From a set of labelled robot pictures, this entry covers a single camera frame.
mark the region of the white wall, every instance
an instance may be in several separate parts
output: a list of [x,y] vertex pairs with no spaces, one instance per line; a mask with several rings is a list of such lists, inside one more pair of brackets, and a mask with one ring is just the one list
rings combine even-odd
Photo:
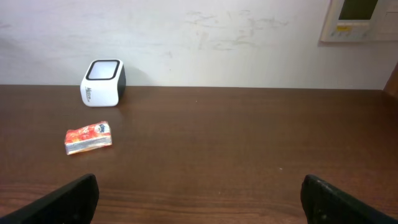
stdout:
[[1,0],[0,83],[381,89],[397,43],[319,45],[328,0]]

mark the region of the brown table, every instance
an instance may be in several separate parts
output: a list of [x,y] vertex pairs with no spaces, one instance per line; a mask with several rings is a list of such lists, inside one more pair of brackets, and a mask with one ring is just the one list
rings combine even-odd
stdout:
[[[398,103],[381,91],[128,87],[89,108],[78,86],[0,86],[0,215],[93,173],[93,223],[306,223],[313,173],[398,218]],[[65,154],[108,121],[111,147]]]

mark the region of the white speaker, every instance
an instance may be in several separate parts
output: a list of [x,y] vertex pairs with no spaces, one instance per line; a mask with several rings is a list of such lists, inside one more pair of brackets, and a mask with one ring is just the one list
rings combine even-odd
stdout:
[[95,60],[81,81],[81,99],[87,106],[116,106],[125,88],[126,74],[121,60]]

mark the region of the black object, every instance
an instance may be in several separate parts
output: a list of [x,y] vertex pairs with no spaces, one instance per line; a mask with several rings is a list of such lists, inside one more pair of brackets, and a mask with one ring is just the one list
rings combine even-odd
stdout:
[[308,224],[398,224],[397,220],[314,175],[304,179],[301,203]]
[[87,174],[18,211],[0,218],[0,223],[90,223],[99,194],[95,176]]
[[125,89],[126,89],[126,73],[124,72],[124,66],[123,66],[118,80],[119,101],[120,98],[122,98]]
[[[0,219],[0,224],[88,224],[98,201],[98,185],[87,174]],[[307,175],[301,202],[308,224],[398,224],[398,221],[342,192],[314,175]]]

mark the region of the snack package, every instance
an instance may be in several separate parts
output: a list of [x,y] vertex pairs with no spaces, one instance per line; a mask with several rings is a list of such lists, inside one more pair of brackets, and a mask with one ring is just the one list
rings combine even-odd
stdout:
[[111,128],[106,121],[77,130],[68,130],[65,137],[65,149],[68,155],[110,145],[112,145]]

